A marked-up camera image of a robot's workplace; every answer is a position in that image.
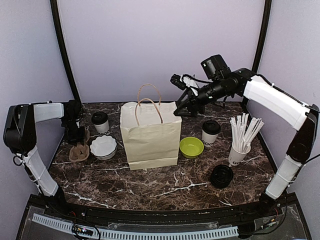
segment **gray wall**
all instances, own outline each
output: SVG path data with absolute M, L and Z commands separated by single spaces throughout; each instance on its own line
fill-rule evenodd
M 320 106 L 320 2 L 273 1 L 259 72 L 298 99 Z M 295 131 L 280 117 L 254 102 L 249 110 L 265 122 L 262 135 L 279 166 Z M 320 153 L 320 132 L 311 156 Z M 320 159 L 301 171 L 295 191 L 313 239 L 320 238 Z
M 251 68 L 264 1 L 68 0 L 59 7 L 84 102 L 135 101 L 144 83 L 172 101 L 182 91 L 171 76 L 206 80 L 200 62 L 212 55 L 221 54 L 233 70 Z M 151 87 L 143 97 L 158 98 Z
M 0 2 L 0 130 L 11 105 L 72 99 L 56 40 L 49 0 Z M 48 166 L 63 135 L 59 120 L 37 125 L 37 144 Z M 16 239 L 30 193 L 37 190 L 0 140 L 1 239 Z

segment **white straw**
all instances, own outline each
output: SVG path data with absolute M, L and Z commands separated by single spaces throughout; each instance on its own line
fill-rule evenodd
M 247 127 L 248 117 L 248 113 L 243 113 L 242 115 L 236 116 L 236 118 L 231 117 L 230 120 L 233 147 L 241 153 L 245 153 L 249 150 L 251 142 L 264 125 L 261 118 L 254 117 Z

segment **white scalloped bowl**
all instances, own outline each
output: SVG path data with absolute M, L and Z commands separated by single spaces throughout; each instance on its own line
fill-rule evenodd
M 112 136 L 98 136 L 92 141 L 90 151 L 99 160 L 109 160 L 117 152 L 117 141 Z

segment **black lid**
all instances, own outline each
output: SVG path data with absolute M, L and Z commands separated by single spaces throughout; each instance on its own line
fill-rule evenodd
M 210 182 L 217 189 L 227 187 L 234 178 L 234 172 L 227 165 L 216 166 L 210 176 Z
M 92 115 L 91 122 L 94 125 L 101 125 L 108 121 L 108 115 L 103 111 L 97 111 Z
M 217 121 L 208 120 L 202 125 L 202 129 L 205 133 L 210 135 L 216 135 L 221 132 L 221 126 Z

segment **rope handle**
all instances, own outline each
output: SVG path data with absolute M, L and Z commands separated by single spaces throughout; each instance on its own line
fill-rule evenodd
M 146 84 L 143 84 L 143 85 L 140 87 L 139 91 L 138 91 L 138 104 L 139 104 L 139 107 L 140 107 L 140 103 L 139 103 L 140 92 L 141 92 L 141 90 L 142 90 L 145 86 L 152 86 L 152 87 L 156 90 L 156 92 L 157 92 L 158 95 L 159 95 L 159 106 L 160 106 L 160 105 L 161 105 L 161 94 L 160 94 L 159 90 L 156 88 L 155 85 L 153 85 L 153 84 L 151 84 L 151 83 L 146 83 Z
M 155 107 L 155 110 L 157 111 L 157 113 L 159 114 L 159 117 L 161 119 L 161 123 L 163 124 L 164 123 L 164 120 L 162 119 L 162 116 L 161 116 L 161 113 L 157 107 L 157 105 L 154 103 L 154 101 L 152 101 L 151 99 L 149 98 L 144 98 L 144 99 L 141 99 L 140 101 L 138 101 L 138 103 L 136 104 L 135 106 L 135 110 L 134 110 L 134 114 L 135 114 L 135 120 L 136 120 L 136 123 L 138 124 L 138 126 L 140 126 L 140 123 L 139 123 L 139 120 L 138 120 L 138 116 L 137 116 L 137 109 L 138 109 L 138 106 L 140 106 L 140 103 L 144 100 L 148 100 L 150 102 L 152 102 L 152 104 L 154 105 Z

